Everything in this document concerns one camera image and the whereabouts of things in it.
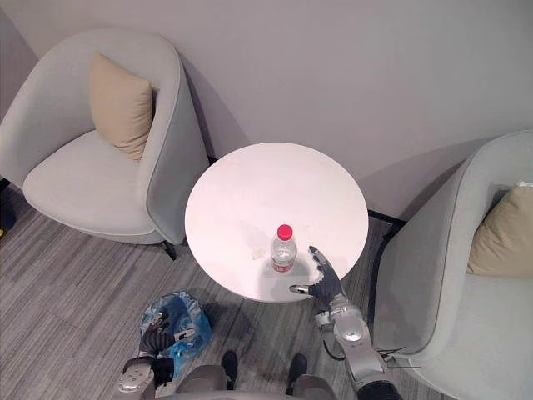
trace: gray armchair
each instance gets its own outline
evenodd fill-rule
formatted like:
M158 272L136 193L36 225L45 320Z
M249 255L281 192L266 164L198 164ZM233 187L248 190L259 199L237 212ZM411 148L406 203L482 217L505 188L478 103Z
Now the gray armchair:
M407 371L461 400L523 400L533 393L533 278L466 273L477 227L520 180L533 181L533 131L480 148L381 259L375 345L405 347L394 354L400 365L421 367Z
M140 161L95 130L88 71L106 55L154 90ZM192 186L207 155L173 46L157 35L98 29L70 37L33 69L0 125L0 173L40 212L100 238L180 243Z

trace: chair seat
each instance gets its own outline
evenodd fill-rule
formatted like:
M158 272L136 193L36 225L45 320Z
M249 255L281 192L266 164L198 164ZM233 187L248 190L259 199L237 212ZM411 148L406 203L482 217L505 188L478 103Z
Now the chair seat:
M446 350L413 372L461 400L531 398L531 304L533 278L466 274Z
M97 131L87 132L27 175L24 196L40 212L85 233L157 243L161 236L136 202L138 165Z

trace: throw pillow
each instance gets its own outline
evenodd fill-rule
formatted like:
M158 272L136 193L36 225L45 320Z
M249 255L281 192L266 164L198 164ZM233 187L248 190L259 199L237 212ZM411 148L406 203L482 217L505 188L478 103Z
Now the throw pillow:
M97 53L89 73L89 101L97 131L131 159L141 159L152 125L150 82Z
M533 185L520 182L478 227L468 272L533 277Z

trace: wooden floor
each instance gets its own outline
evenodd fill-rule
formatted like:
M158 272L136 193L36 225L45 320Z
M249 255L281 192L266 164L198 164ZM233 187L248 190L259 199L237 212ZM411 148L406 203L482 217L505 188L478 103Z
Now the wooden floor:
M314 299L262 304L228 292L198 266L187 247L178 259L155 246L102 240L36 212L8 188L17 224L0 244L0 398L105 399L124 362L135 356L140 318L158 296L184 289L212 322L208 348L182 371L239 357L237 389L282 393L292 356L307 356L339 400L354 398L344 364L321 347ZM343 284L366 313L371 263L389 225L371 218L364 253ZM405 400L443 400L401 370ZM160 393L171 393L176 382Z

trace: red bottle cap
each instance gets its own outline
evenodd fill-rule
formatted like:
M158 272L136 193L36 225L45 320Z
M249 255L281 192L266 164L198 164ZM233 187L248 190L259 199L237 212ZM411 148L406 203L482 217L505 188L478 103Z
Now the red bottle cap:
M292 228L290 225L280 225L280 227L277 229L277 236L281 240L289 240L292 238Z

